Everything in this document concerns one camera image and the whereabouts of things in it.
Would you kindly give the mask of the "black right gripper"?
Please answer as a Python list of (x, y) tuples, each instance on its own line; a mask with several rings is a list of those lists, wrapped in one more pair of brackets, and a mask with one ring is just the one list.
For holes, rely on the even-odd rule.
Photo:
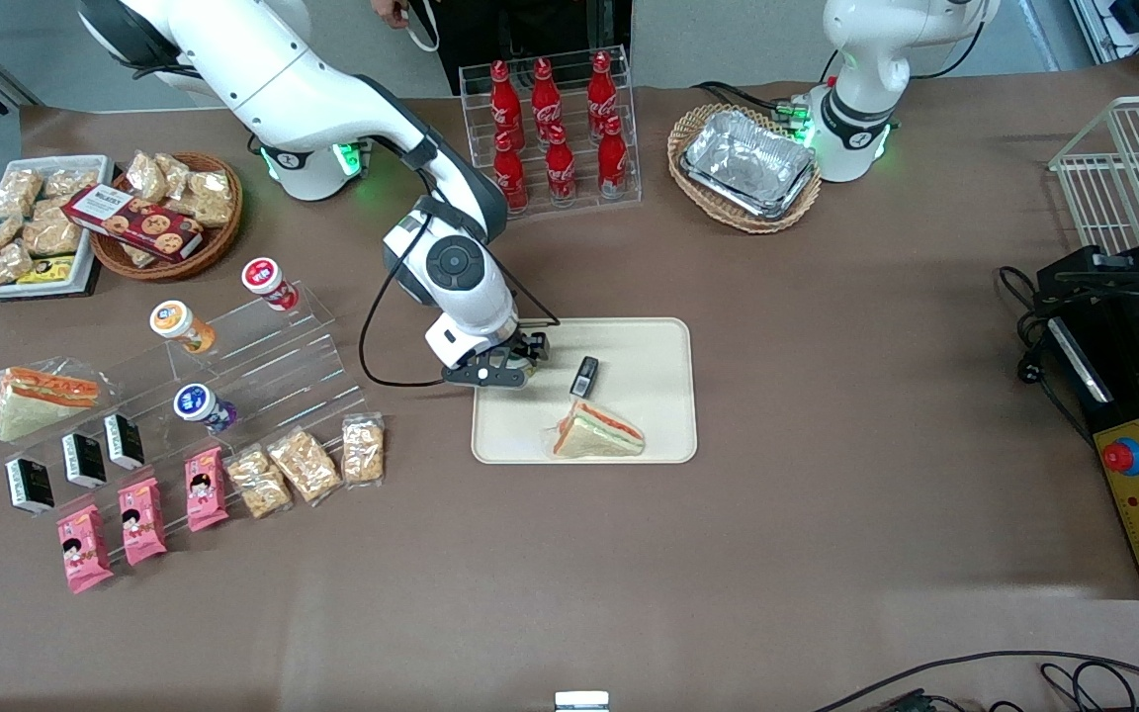
[(515, 333), (503, 347), (507, 350), (503, 357), (507, 370), (534, 373), (550, 361), (550, 339), (546, 330)]

